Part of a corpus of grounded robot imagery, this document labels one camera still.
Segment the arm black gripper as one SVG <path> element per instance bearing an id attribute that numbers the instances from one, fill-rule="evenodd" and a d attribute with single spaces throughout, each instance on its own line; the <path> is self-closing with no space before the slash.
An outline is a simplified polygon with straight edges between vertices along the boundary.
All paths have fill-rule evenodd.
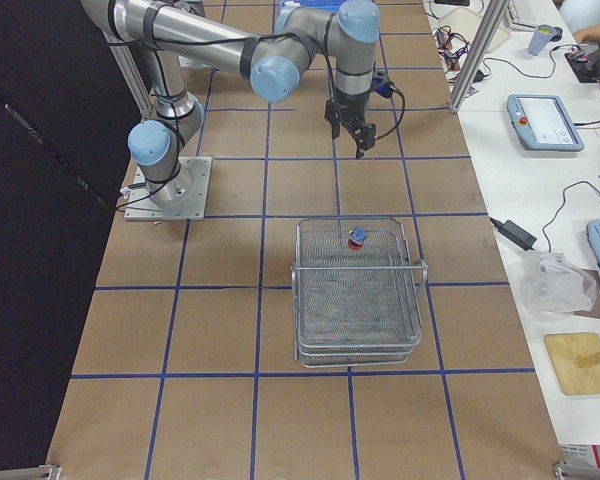
<path id="1" fill-rule="evenodd" d="M 376 125 L 367 123 L 366 112 L 370 92 L 347 94 L 339 89 L 325 104 L 325 120 L 331 128 L 331 138 L 340 136 L 340 127 L 353 131 L 356 145 L 355 158 L 361 159 L 376 143 Z"/>

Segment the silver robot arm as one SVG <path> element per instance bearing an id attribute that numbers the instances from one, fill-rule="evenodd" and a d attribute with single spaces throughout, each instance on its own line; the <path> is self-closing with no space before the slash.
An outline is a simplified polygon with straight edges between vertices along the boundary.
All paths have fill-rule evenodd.
<path id="1" fill-rule="evenodd" d="M 128 146 L 144 175 L 146 200 L 161 209 L 175 210 L 193 194 L 195 177 L 179 154 L 204 122 L 200 103 L 186 87 L 181 57 L 233 72 L 260 98 L 277 103 L 321 54 L 336 66 L 325 106 L 332 137 L 346 130 L 358 157 L 376 143 L 376 127 L 365 119 L 380 21 L 371 1 L 346 1 L 333 12 L 287 4 L 270 35 L 212 21 L 196 2 L 85 1 L 82 7 L 113 46 L 136 44 L 141 50 L 156 96 L 155 116 L 133 127 Z"/>

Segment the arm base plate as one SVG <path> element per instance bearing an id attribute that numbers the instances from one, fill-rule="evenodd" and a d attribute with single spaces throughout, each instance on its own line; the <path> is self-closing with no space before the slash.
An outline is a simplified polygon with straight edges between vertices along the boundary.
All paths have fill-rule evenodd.
<path id="1" fill-rule="evenodd" d="M 124 203 L 123 217 L 127 221 L 180 221 L 205 218 L 206 203 L 213 158 L 180 156 L 179 175 L 148 198 L 145 178 L 139 167 L 136 168 L 133 182 L 140 187 L 131 189 Z"/>

